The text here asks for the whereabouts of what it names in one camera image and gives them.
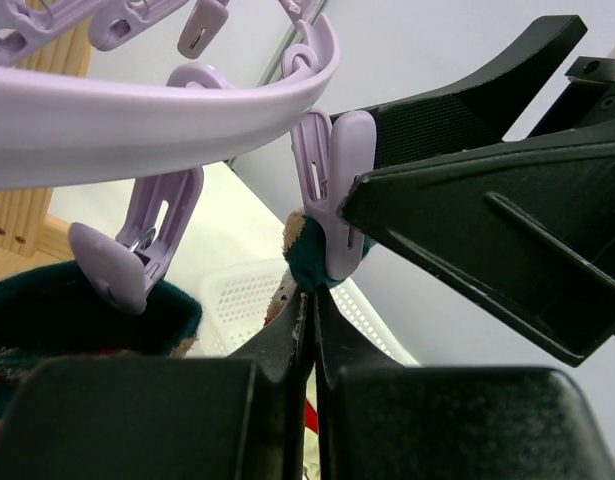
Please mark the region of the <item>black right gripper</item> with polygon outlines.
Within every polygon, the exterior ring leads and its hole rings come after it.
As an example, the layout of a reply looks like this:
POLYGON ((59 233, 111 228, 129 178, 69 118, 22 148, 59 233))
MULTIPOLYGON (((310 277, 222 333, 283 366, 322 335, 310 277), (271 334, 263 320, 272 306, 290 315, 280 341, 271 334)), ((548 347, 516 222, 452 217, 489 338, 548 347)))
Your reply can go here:
MULTIPOLYGON (((374 166, 384 168, 502 141, 587 33, 577 15, 534 20, 507 48, 444 87, 366 107, 377 129, 374 166)), ((529 137, 615 119, 615 58, 576 59, 568 86, 529 137)))

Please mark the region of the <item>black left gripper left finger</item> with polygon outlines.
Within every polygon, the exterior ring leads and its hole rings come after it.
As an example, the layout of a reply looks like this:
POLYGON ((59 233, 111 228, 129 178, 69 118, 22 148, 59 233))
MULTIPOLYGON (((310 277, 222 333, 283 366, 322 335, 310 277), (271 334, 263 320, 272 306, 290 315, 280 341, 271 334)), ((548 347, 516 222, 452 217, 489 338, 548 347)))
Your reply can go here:
POLYGON ((298 479, 307 298, 225 358, 53 360, 14 397, 0 479, 298 479))

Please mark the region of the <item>green christmas sock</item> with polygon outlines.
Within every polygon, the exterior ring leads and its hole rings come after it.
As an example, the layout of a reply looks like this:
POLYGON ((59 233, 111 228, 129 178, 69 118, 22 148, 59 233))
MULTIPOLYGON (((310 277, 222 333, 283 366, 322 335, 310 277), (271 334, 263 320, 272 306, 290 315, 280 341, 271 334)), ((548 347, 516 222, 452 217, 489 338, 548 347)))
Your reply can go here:
POLYGON ((103 301, 75 262, 0 281, 0 427, 18 385, 40 363, 73 355, 186 355, 201 304, 161 280, 146 310, 126 314, 103 301))

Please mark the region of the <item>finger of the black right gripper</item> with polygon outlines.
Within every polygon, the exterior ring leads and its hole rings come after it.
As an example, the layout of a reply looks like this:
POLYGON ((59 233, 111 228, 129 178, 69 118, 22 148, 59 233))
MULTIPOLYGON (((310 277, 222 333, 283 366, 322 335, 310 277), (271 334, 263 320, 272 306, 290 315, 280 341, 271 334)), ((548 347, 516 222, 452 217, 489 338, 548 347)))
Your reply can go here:
POLYGON ((340 213, 568 365, 615 338, 615 118, 373 171, 340 213))

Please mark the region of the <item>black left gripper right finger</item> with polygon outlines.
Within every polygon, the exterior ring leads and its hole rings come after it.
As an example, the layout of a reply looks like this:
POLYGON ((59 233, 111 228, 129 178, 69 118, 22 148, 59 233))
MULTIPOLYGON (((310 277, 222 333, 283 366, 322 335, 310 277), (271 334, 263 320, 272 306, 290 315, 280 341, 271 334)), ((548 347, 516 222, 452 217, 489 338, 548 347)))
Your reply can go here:
POLYGON ((580 389, 546 367, 410 367, 314 297, 325 479, 615 479, 580 389))

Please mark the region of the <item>purple round clip hanger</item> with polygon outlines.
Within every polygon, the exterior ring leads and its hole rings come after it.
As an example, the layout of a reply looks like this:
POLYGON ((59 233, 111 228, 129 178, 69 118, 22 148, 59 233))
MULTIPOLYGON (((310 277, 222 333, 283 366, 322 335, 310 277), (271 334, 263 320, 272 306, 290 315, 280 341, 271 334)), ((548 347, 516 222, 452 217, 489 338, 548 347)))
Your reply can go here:
MULTIPOLYGON (((176 1, 99 1, 88 38, 112 50, 179 8, 176 1)), ((228 17, 223 1, 198 2, 179 39, 186 63, 165 86, 84 79, 68 103, 67 139, 40 177, 50 187, 130 179, 125 223, 115 237, 81 224, 68 232, 82 272, 108 303, 141 314, 153 286, 167 272, 203 186, 206 165, 289 135, 303 205, 326 236, 326 268, 334 279, 358 267, 364 237, 337 210, 374 164, 376 125, 364 111, 331 120, 315 104, 335 73, 340 46, 329 19, 310 1, 283 9, 302 40, 288 47, 277 82, 232 86, 198 58, 228 17)))

